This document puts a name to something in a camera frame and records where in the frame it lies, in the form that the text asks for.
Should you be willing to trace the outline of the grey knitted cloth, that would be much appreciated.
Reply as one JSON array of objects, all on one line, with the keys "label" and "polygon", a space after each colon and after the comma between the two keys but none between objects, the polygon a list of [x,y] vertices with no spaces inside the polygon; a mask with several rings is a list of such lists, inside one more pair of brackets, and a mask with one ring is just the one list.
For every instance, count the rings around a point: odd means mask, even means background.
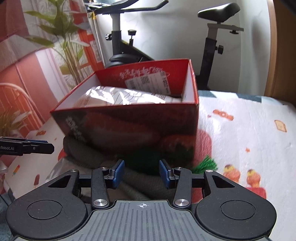
[{"label": "grey knitted cloth", "polygon": [[63,139],[63,147],[69,161],[88,169],[111,168],[119,159],[125,161],[125,175],[119,190],[111,191],[112,199],[151,200],[170,195],[159,176],[159,160],[150,153],[136,150],[123,157],[106,156],[99,149],[70,136]]}]

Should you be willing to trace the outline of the silver foil pouch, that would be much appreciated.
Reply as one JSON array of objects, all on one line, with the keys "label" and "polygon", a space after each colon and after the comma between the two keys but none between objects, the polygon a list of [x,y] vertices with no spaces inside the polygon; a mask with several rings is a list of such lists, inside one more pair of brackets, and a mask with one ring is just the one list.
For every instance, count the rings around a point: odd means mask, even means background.
[{"label": "silver foil pouch", "polygon": [[180,103],[180,98],[117,87],[98,86],[87,90],[74,104],[75,108]]}]

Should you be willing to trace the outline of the printed white tablecloth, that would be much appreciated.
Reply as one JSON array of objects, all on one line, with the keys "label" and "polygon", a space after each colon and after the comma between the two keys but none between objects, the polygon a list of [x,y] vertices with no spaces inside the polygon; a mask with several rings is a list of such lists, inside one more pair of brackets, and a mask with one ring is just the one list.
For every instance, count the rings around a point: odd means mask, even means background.
[{"label": "printed white tablecloth", "polygon": [[[194,166],[209,158],[218,172],[267,198],[276,208],[272,240],[295,240],[295,107],[270,97],[200,91]],[[14,158],[3,189],[18,198],[75,164],[65,159],[64,134],[49,119],[31,138],[47,140],[51,155]]]}]

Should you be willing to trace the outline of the red strawberry cardboard box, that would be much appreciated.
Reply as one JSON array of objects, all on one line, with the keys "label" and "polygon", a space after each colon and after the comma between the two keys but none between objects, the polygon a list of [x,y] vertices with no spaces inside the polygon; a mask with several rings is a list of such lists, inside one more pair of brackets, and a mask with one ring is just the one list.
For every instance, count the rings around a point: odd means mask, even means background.
[{"label": "red strawberry cardboard box", "polygon": [[[75,108],[89,89],[117,87],[180,98],[180,103],[132,104]],[[99,70],[78,84],[51,111],[67,136],[106,156],[136,150],[187,166],[196,154],[199,100],[189,59],[148,61]]]}]

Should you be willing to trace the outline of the black exercise bike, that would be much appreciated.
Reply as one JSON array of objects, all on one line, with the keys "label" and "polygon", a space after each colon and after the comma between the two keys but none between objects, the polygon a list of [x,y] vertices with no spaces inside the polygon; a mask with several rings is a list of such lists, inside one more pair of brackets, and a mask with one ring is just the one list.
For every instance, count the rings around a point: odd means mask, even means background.
[{"label": "black exercise bike", "polygon": [[242,28],[228,24],[236,1],[85,1],[89,13],[111,20],[108,67],[151,60],[191,59],[198,88],[235,92],[240,42],[226,39]]}]

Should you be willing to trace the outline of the wooden door frame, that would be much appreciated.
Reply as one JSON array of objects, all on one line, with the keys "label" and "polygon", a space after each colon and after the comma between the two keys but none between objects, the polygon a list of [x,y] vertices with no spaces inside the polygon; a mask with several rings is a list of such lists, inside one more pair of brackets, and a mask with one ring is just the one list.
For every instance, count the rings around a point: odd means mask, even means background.
[{"label": "wooden door frame", "polygon": [[270,60],[264,95],[295,105],[295,1],[267,1]]}]

